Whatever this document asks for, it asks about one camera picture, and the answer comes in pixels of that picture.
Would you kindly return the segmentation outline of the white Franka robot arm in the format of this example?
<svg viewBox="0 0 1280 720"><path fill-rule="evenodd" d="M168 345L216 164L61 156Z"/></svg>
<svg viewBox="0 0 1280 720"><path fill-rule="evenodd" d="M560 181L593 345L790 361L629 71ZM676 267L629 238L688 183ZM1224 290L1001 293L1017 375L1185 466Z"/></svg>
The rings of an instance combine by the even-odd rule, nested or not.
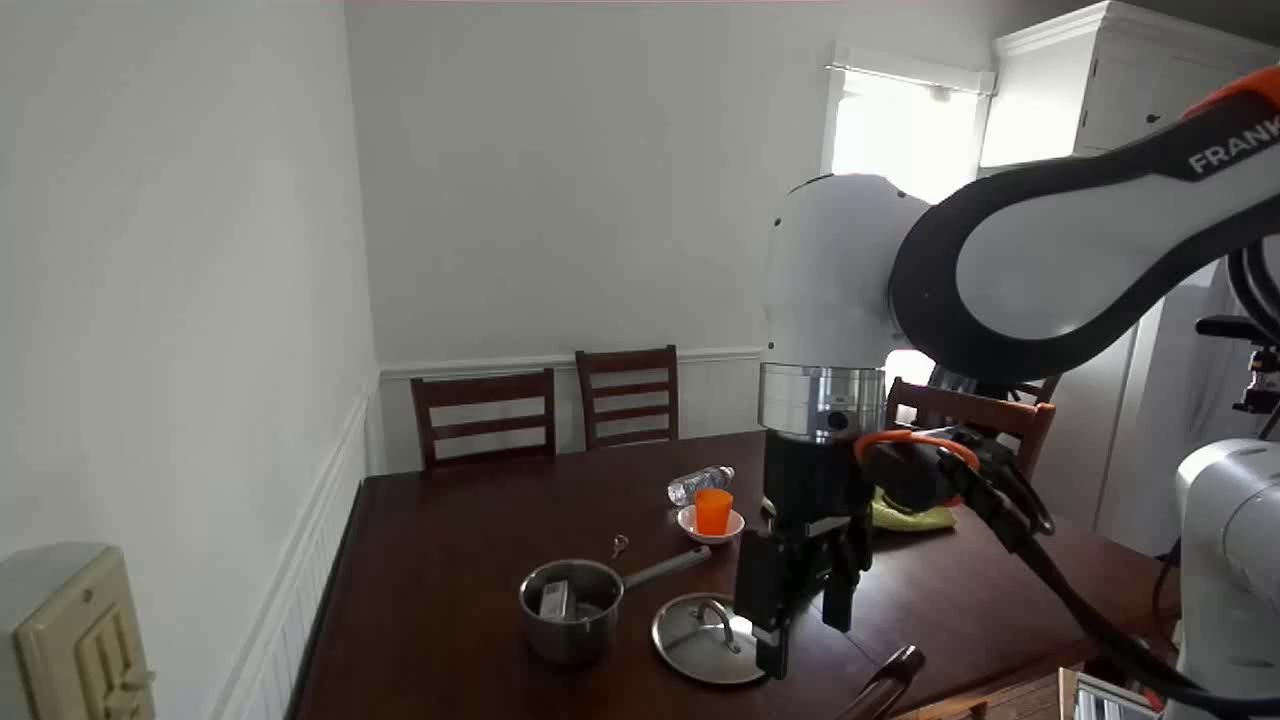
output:
<svg viewBox="0 0 1280 720"><path fill-rule="evenodd" d="M1194 626L1211 673L1167 667L1049 561L1049 510L983 438L952 420L889 427L868 416L891 345L982 384L1059 375L1208 266L1224 266L1249 317L1268 322L1277 286L1259 247L1280 231L1277 129L1280 76L1259 70L1145 141L982 175L942 205L882 175L815 175L790 197L768 266L761 379L772 519L744 542L735 576L761 673L790 667L805 607L827 626L853 619L882 491L961 496L1148 687L1211 720L1277 707L1264 679L1227 661L1277 637L1264 583L1227 591L1241 626Z"/></svg>

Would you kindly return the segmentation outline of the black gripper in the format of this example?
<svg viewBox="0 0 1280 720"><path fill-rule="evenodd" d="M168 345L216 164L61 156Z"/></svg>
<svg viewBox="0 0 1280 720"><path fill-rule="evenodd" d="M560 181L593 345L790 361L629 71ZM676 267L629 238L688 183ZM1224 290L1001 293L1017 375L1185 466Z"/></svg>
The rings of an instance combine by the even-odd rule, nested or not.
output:
<svg viewBox="0 0 1280 720"><path fill-rule="evenodd" d="M735 611L754 619L757 667L790 677L795 618L824 602L824 626L853 627L853 591L868 570L868 486L847 443L765 438L772 519L740 537Z"/></svg>

